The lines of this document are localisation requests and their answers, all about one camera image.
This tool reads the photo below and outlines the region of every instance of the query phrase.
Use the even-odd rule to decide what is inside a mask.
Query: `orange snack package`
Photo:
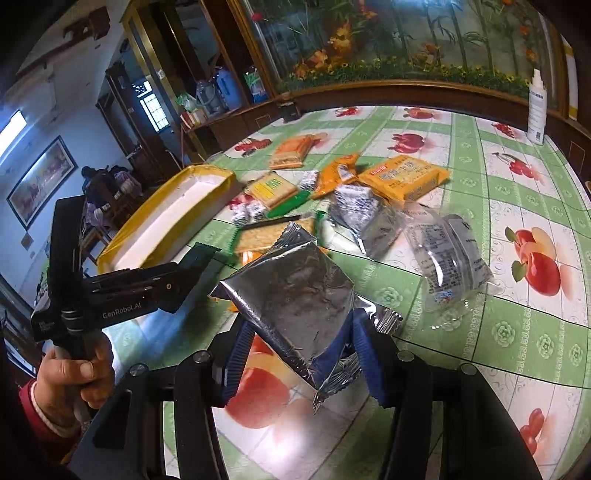
[[[449,178],[449,171],[424,160],[399,155],[359,175],[359,181],[380,195],[405,202],[429,193]]]
[[[333,192],[339,185],[353,183],[357,180],[355,163],[359,158],[358,153],[345,155],[329,163],[318,176],[316,190],[310,198],[317,199]]]
[[[297,135],[288,138],[273,153],[269,167],[272,170],[301,167],[315,141],[315,135]]]

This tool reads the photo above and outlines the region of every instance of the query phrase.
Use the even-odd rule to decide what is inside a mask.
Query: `table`
[[[272,146],[246,158],[231,148],[212,163],[234,170],[240,180],[254,179],[267,169],[269,154],[281,140],[320,132],[328,137],[311,151],[304,167],[280,175],[297,182],[303,171],[321,169],[338,156],[356,152],[361,153],[358,167],[367,168],[398,155],[389,147],[405,143],[410,138],[405,134],[423,139],[405,145],[406,152],[415,149],[409,154],[450,170],[451,180],[421,202],[465,216],[495,275],[495,291],[471,299],[469,315],[458,319],[453,311],[423,314],[420,272],[404,236],[380,262],[364,257],[327,224],[320,242],[331,250],[331,258],[355,282],[359,294],[405,317],[399,348],[448,368],[473,362],[517,428],[528,425],[530,415],[541,418],[540,412],[534,412],[540,409],[544,423],[535,436],[534,459],[545,479],[564,474],[591,432],[591,201],[562,153],[548,137],[544,145],[532,145],[524,132],[481,118],[402,106],[363,106],[313,112],[287,125],[279,120],[251,135],[273,140]],[[296,211],[325,207],[326,201],[317,200]],[[547,247],[551,241],[556,264],[550,266],[550,274],[514,280],[511,265],[517,251],[507,238],[507,227],[513,232],[533,231],[536,242],[543,237]],[[225,208],[190,244],[199,241],[228,250],[234,233]],[[531,240],[527,233],[519,235]],[[231,266],[220,265],[216,278],[232,271]],[[556,272],[561,281],[558,293],[540,294],[552,289]],[[156,312],[109,328],[119,366],[137,361],[152,368],[177,364],[205,348],[235,315],[227,302],[212,299],[200,298],[183,308],[176,315]],[[258,419],[267,426],[253,429],[244,426],[248,423],[244,419],[236,421],[239,415],[215,409],[230,478],[377,478],[392,412],[368,397],[365,383],[358,380],[328,399],[312,417],[309,389],[282,371],[264,348],[260,350],[251,354],[247,366],[281,380],[274,387],[266,383],[258,397],[268,405],[279,402],[281,416],[266,423]],[[167,471],[178,475],[173,406],[165,405],[164,412]],[[435,403],[428,478],[437,477],[441,426],[441,405]]]

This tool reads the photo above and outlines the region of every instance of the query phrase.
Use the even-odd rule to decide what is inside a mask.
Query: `white bottle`
[[[530,84],[530,116],[527,121],[527,138],[538,145],[544,143],[547,110],[548,92],[544,88],[540,71],[534,69],[534,78]]]

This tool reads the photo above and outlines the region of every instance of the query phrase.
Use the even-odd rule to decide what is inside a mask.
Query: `yellow biscuit package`
[[[407,155],[389,158],[359,175],[359,181],[379,194],[402,202],[417,200],[448,178],[445,168]]]

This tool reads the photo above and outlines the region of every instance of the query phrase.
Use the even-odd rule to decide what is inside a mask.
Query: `human hand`
[[[101,408],[113,392],[111,342],[102,332],[97,338],[95,356],[90,361],[58,359],[51,348],[41,362],[33,394],[41,411],[56,425],[69,427],[76,421],[73,391],[91,408]],[[81,388],[69,388],[72,385]]]

